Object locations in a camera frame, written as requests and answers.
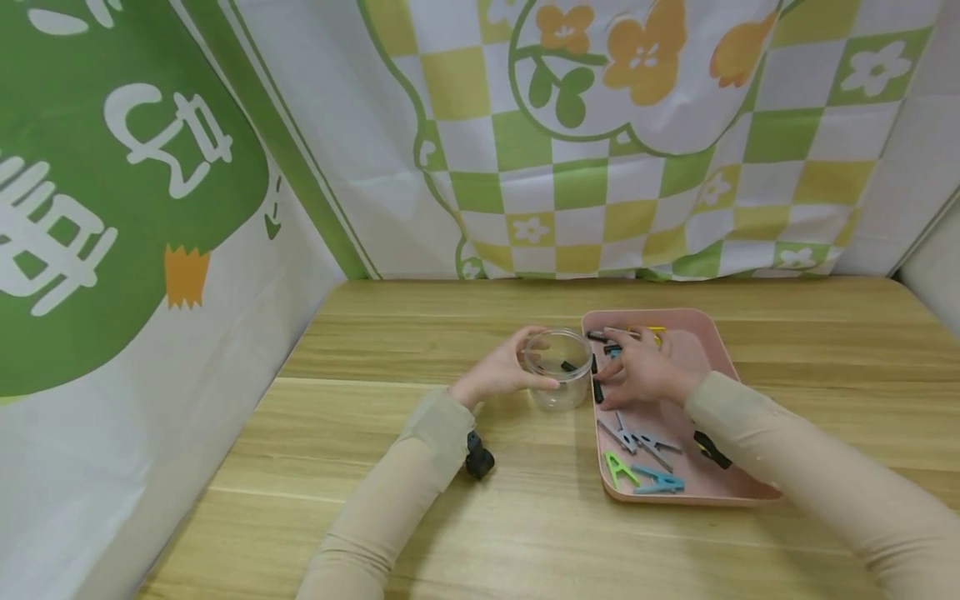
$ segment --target white wall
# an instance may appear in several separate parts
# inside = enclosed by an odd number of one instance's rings
[[[960,336],[960,204],[900,269],[900,278],[933,314]]]
[[[960,184],[958,58],[960,0],[945,0],[836,274],[890,275]]]

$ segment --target left hand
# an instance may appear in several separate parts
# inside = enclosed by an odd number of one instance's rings
[[[520,366],[520,353],[527,338],[546,331],[546,327],[529,325],[510,336],[448,389],[455,400],[473,410],[480,400],[494,394],[509,394],[517,390],[534,388],[556,390],[560,382],[550,377],[524,371]]]

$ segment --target orange shape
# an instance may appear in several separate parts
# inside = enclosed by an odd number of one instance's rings
[[[167,246],[163,255],[163,269],[167,278],[167,308],[174,305],[188,308],[194,304],[203,306],[206,268],[210,263],[210,252],[200,254],[195,248],[186,253],[183,246],[172,250]]]
[[[566,14],[558,7],[548,4],[537,10],[537,27],[540,28],[540,45],[548,50],[565,48],[570,54],[585,54],[590,48],[587,27],[593,22],[593,9],[578,5]]]
[[[649,107],[663,100],[677,84],[680,51],[686,44],[684,0],[657,0],[645,25],[632,18],[616,22],[607,37],[611,63],[603,84],[630,88],[630,100]]]
[[[748,21],[734,25],[726,32],[710,57],[710,76],[720,87],[741,87],[756,68],[763,51],[763,41],[777,22],[774,9],[762,21]]]

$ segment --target beige sleeve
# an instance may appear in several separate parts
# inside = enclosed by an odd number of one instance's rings
[[[686,412],[732,461],[842,538],[888,598],[958,597],[960,517],[936,498],[720,373]]]
[[[372,600],[433,501],[467,458],[473,414],[432,392],[360,483],[307,568],[298,600]]]

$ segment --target wood grain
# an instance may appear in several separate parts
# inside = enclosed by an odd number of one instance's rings
[[[292,598],[340,506],[431,385],[523,324],[676,306],[709,312],[746,383],[960,509],[960,345],[893,281],[351,282],[330,293],[138,597]],[[878,597],[847,550],[787,502],[610,500],[582,408],[544,414],[522,396],[482,406],[497,470],[454,481],[387,597]]]

